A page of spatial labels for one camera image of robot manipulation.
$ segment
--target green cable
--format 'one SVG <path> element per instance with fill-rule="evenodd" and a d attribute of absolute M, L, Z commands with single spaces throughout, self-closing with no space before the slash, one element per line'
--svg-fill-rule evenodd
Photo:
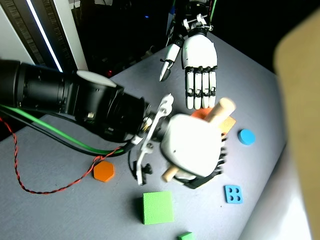
<path fill-rule="evenodd" d="M 64 132 L 60 131 L 59 129 L 55 128 L 54 126 L 51 126 L 50 124 L 48 124 L 48 123 L 46 123 L 44 121 L 41 121 L 40 119 L 30 115 L 29 113 L 26 113 L 25 111 L 22 111 L 21 109 L 9 107 L 9 106 L 4 106 L 4 105 L 1 105 L 1 104 L 0 104 L 0 106 L 17 113 L 17 114 L 19 114 L 19 115 L 21 115 L 21 116 L 33 121 L 33 122 L 39 124 L 42 127 L 45 127 L 47 129 L 51 130 L 52 132 L 54 132 L 54 133 L 60 135 L 61 137 L 69 140 L 70 142 L 73 142 L 74 144 L 77 144 L 80 147 L 82 147 L 84 149 L 87 149 L 87 150 L 89 150 L 91 152 L 94 152 L 94 153 L 97 153 L 97 154 L 102 154 L 102 155 L 106 155 L 106 154 L 109 154 L 109 153 L 112 152 L 112 150 L 100 150 L 100 149 L 96 149 L 96 148 L 93 148 L 91 146 L 88 146 L 88 145 L 84 144 L 83 142 L 81 142 L 81 141 L 79 141 L 79 140 L 77 140 L 77 139 L 65 134 Z M 123 151 L 124 151 L 123 149 L 118 149 L 114 153 L 118 154 L 118 153 L 122 153 Z"/>
<path fill-rule="evenodd" d="M 213 6 L 212 6 L 212 11 L 211 11 L 211 16 L 210 16 L 210 23 L 211 23 L 211 21 L 212 21 L 212 17 L 214 16 L 214 11 L 215 11 L 215 7 L 216 7 L 216 3 L 217 3 L 217 0 L 214 0 Z"/>

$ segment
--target table surface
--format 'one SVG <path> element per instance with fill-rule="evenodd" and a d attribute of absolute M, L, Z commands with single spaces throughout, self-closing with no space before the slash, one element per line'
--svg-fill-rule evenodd
<path fill-rule="evenodd" d="M 110 158 L 116 174 L 108 183 L 87 176 L 64 192 L 34 195 L 23 191 L 13 164 L 13 140 L 0 143 L 0 232 L 2 239 L 95 239 L 95 240 L 174 240 L 193 232 L 197 240 L 236 240 L 255 207 L 286 141 L 284 117 L 276 76 L 219 38 L 209 34 L 218 55 L 217 100 L 229 97 L 237 105 L 232 114 L 235 126 L 226 142 L 224 174 L 205 186 L 192 190 L 161 175 L 166 161 L 155 145 L 150 163 L 153 174 L 138 186 L 127 163 L 127 155 Z M 185 107 L 185 74 L 180 59 L 169 79 L 159 82 L 160 58 L 166 49 L 126 69 L 112 78 L 127 93 L 144 96 L 157 109 L 162 97 L 174 96 L 173 113 L 192 111 Z M 80 126 L 52 116 L 43 119 L 91 146 L 112 149 L 108 143 Z M 256 142 L 244 146 L 237 138 L 240 129 L 250 129 Z M 50 191 L 81 176 L 92 157 L 73 151 L 51 138 L 25 127 L 17 133 L 19 171 L 25 186 Z M 132 151 L 135 158 L 137 149 Z M 228 204 L 224 185 L 238 185 L 244 203 Z M 146 192 L 171 191 L 174 218 L 171 223 L 143 225 L 141 197 Z"/>

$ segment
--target light strip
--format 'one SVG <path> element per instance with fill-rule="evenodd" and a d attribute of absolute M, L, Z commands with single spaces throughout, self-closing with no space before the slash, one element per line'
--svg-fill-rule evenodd
<path fill-rule="evenodd" d="M 58 67 L 59 71 L 62 73 L 63 72 L 62 68 L 61 68 L 61 66 L 60 66 L 60 64 L 58 62 L 58 59 L 57 59 L 57 57 L 56 57 L 56 55 L 54 53 L 54 50 L 52 49 L 52 47 L 50 45 L 50 42 L 49 42 L 49 40 L 47 38 L 47 35 L 46 35 L 45 31 L 44 31 L 44 28 L 41 25 L 41 22 L 40 22 L 40 20 L 38 18 L 38 15 L 37 15 L 36 11 L 35 11 L 35 8 L 31 3 L 31 0 L 26 0 L 26 3 L 28 4 L 28 6 L 29 6 L 29 8 L 31 10 L 31 13 L 32 13 L 32 15 L 34 17 L 34 20 L 35 20 L 36 24 L 38 25 L 38 28 L 39 28 L 39 30 L 40 30 L 40 32 L 42 34 L 42 37 L 43 37 L 43 39 L 44 39 L 44 41 L 45 41 L 45 43 L 46 43 L 46 45 L 47 45 L 47 47 L 48 47 L 48 49 L 49 49 L 49 51 L 51 53 L 51 56 L 53 57 L 53 60 L 54 60 L 54 62 L 56 64 L 56 66 Z"/>

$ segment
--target green cube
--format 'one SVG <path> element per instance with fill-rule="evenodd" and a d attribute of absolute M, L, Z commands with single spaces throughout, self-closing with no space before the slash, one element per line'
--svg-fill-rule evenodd
<path fill-rule="evenodd" d="M 195 240 L 195 236 L 192 232 L 186 232 L 185 234 L 178 236 L 178 240 Z"/>
<path fill-rule="evenodd" d="M 161 224 L 174 221 L 170 191 L 143 194 L 143 224 Z"/>

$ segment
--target blue block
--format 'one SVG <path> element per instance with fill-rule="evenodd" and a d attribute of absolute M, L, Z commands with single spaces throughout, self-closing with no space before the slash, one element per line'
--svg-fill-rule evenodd
<path fill-rule="evenodd" d="M 244 198 L 242 197 L 241 187 L 234 185 L 224 186 L 225 201 L 228 204 L 242 204 Z"/>
<path fill-rule="evenodd" d="M 243 129 L 238 132 L 238 139 L 244 145 L 251 145 L 256 141 L 256 136 L 252 131 Z"/>

